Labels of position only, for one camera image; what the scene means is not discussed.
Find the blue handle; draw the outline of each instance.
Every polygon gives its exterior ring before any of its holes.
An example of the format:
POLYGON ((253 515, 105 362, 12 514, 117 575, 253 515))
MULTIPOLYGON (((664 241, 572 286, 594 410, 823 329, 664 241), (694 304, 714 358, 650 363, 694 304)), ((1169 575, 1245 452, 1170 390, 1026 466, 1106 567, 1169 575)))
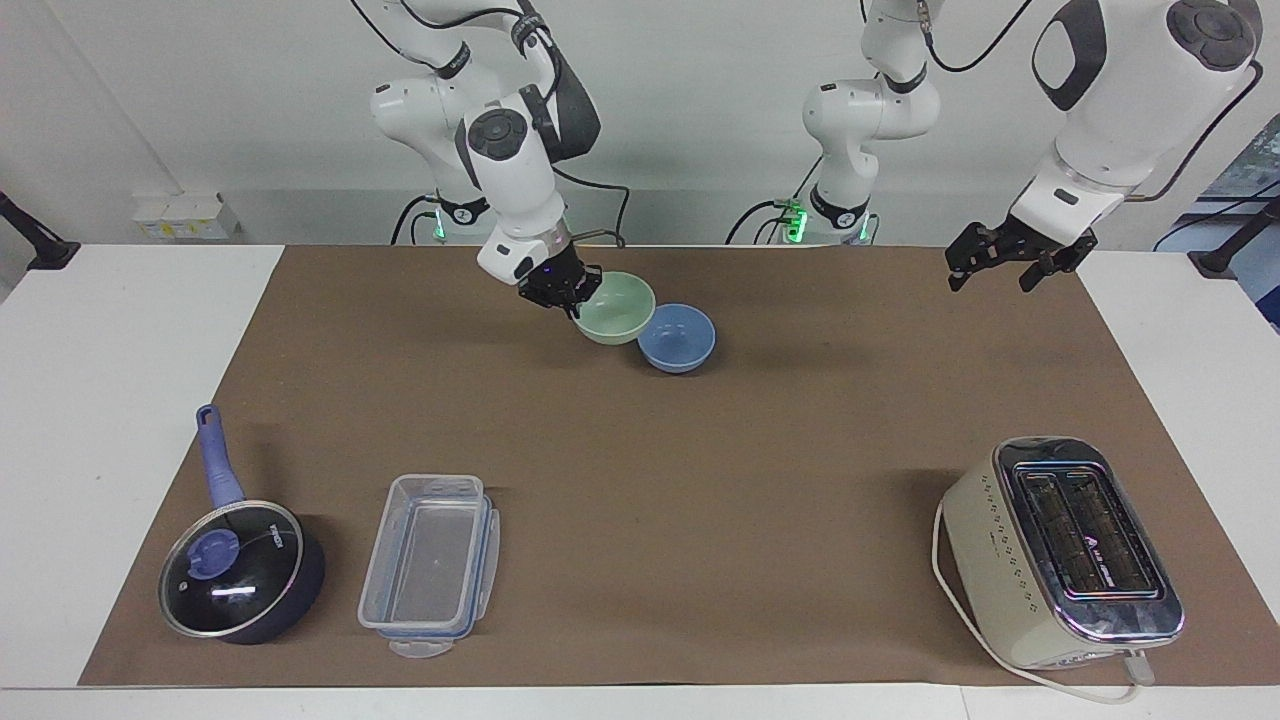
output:
POLYGON ((205 462, 205 480, 209 482, 209 500, 214 501, 214 507, 244 500, 244 491, 227 457, 223 416, 216 406, 206 405, 196 410, 196 438, 200 439, 200 459, 205 462))

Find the white table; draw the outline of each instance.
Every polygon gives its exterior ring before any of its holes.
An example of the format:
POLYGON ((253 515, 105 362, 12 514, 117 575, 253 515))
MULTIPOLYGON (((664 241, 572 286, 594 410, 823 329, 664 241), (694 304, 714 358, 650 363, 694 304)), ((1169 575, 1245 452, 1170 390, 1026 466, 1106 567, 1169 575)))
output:
MULTIPOLYGON (((1153 688, 1110 710, 1041 688, 927 684, 70 689, 192 441, 192 409, 212 397, 280 252, 86 246, 69 268, 28 274, 0 304, 0 688, 8 688, 0 717, 957 720, 1024 717, 1034 708, 1038 719, 1198 720, 1222 710, 1280 712, 1280 687, 1153 688)), ((1201 279, 1179 255, 1096 252, 1082 277, 1280 616, 1272 550, 1280 546, 1280 337, 1236 284, 1201 279)))

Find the saucepan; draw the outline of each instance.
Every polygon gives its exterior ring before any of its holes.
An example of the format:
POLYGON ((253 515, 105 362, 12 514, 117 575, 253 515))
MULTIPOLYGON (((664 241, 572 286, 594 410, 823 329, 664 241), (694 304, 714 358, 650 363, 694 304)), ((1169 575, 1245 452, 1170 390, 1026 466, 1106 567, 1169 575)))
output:
POLYGON ((320 594, 324 550, 283 506, 244 498, 218 407, 196 411, 196 437, 214 510, 169 551, 160 610, 183 635, 236 644, 270 641, 320 594))

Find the toaster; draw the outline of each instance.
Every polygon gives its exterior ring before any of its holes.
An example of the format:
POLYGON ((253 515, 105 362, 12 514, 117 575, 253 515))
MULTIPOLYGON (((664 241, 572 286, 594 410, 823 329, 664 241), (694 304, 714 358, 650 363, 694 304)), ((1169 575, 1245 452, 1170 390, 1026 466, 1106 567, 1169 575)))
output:
POLYGON ((941 512, 977 629, 1015 667, 1134 655, 1183 630, 1178 593, 1115 473, 1080 439, 1000 443, 941 512))

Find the toaster slot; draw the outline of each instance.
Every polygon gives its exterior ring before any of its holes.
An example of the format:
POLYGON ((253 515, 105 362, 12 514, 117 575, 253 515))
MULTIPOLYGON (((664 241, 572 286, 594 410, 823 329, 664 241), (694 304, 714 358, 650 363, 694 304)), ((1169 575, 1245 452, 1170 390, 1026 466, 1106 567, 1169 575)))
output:
POLYGON ((1088 466, 1016 473, 1066 596, 1152 598, 1155 568, 1110 483, 1088 466))

